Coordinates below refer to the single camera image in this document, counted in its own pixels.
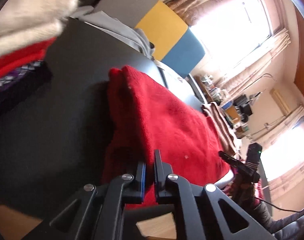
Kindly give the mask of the red knitted sweater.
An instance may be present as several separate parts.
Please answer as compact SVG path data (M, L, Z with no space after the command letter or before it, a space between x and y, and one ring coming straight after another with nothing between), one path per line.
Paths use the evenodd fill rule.
M131 66L112 68L108 104L114 129L101 181L135 172L139 162L145 163L144 206L156 204L155 150L175 174L199 186L215 183L229 171L218 154L223 148L213 120L148 75Z

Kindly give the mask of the cluttered wooden desk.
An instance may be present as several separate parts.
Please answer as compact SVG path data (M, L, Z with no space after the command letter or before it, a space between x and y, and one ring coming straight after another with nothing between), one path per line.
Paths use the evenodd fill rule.
M227 92L215 87L211 77L196 75L194 79L207 102L217 104L228 125L234 129L237 138L245 137L246 132L249 131L249 117L253 114L251 107L257 101L261 92L250 96L241 94L235 99L225 101L228 96Z

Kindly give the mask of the white printed cushion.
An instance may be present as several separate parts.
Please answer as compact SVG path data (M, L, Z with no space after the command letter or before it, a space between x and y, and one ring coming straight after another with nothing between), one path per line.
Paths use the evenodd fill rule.
M165 87L168 88L173 94L180 96L181 94L193 93L190 84L183 77L177 74L176 71L161 61L154 60L154 63L159 69Z

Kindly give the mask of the grey yellow blue chair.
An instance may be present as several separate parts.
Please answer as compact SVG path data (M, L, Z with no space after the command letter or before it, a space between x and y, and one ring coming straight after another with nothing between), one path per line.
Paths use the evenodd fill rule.
M106 14L145 35L151 56L189 82L196 97L206 99L191 75L204 49L190 27L160 0L81 0L76 17L95 24Z

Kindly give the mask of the grey cloth garment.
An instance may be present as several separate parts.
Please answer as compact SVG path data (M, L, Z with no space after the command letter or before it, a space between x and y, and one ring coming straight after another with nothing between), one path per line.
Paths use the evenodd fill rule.
M148 40L142 29L133 29L103 11L94 12L94 8L89 5L79 7L70 17L109 34L148 59L154 59L155 46Z

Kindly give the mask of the dark patterned garment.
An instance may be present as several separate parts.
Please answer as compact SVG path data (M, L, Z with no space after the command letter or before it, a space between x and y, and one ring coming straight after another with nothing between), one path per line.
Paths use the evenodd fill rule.
M15 68L0 78L0 96L21 89L34 91L51 80L53 74L45 61L32 61Z

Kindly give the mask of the beige window curtain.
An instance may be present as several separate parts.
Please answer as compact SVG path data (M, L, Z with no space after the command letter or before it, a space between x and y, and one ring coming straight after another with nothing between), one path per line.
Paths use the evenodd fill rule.
M205 48L192 73L213 75L228 99L261 83L265 74L294 75L296 59L273 65L295 43L296 15L289 0L166 0L166 5Z

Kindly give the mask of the cream fluffy garment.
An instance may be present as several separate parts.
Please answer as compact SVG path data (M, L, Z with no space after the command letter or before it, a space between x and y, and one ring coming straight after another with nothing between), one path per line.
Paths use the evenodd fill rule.
M78 0L8 0L0 10L0 57L57 37Z

